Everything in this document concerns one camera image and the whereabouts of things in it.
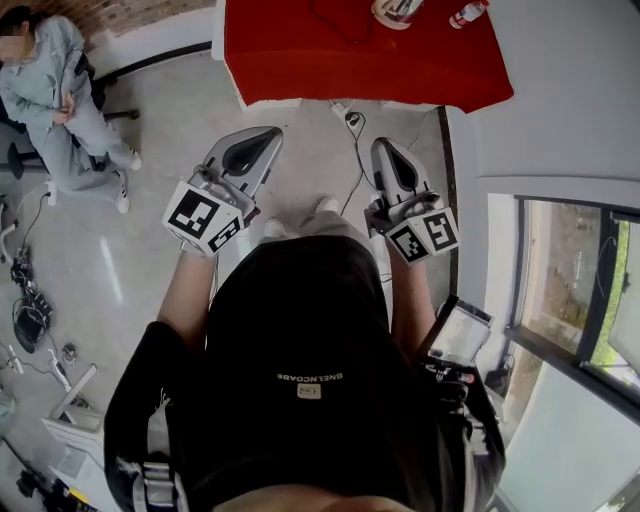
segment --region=hand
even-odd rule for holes
[[[62,106],[69,114],[69,119],[71,119],[76,113],[76,102],[70,92],[65,92],[62,95]]]
[[[66,110],[56,110],[53,113],[53,122],[58,125],[65,124],[71,119],[69,112]]]

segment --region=white sneaker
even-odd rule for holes
[[[124,175],[121,172],[114,171],[120,179],[122,187],[120,189],[120,196],[116,199],[116,207],[120,213],[129,213],[131,209],[131,201],[129,200],[129,194],[127,194],[127,185],[124,181]]]
[[[264,225],[264,236],[268,238],[288,238],[289,234],[284,224],[273,217]]]
[[[131,170],[139,171],[140,169],[142,169],[142,157],[140,156],[140,153],[138,153],[137,151],[132,151],[132,153],[133,153],[133,163],[131,164]]]
[[[340,213],[340,201],[333,196],[325,197],[316,207],[316,213],[320,212]]]

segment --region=buckle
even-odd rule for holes
[[[169,464],[145,462],[142,469],[147,503],[152,507],[177,510],[176,487]]]

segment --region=backpack strap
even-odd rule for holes
[[[187,496],[178,473],[171,469],[169,425],[165,400],[149,418],[148,459],[133,482],[135,512],[189,512]]]

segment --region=brick wall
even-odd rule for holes
[[[2,13],[29,5],[32,12],[66,16],[88,40],[104,30],[119,35],[175,14],[211,7],[215,0],[2,0],[2,4]]]

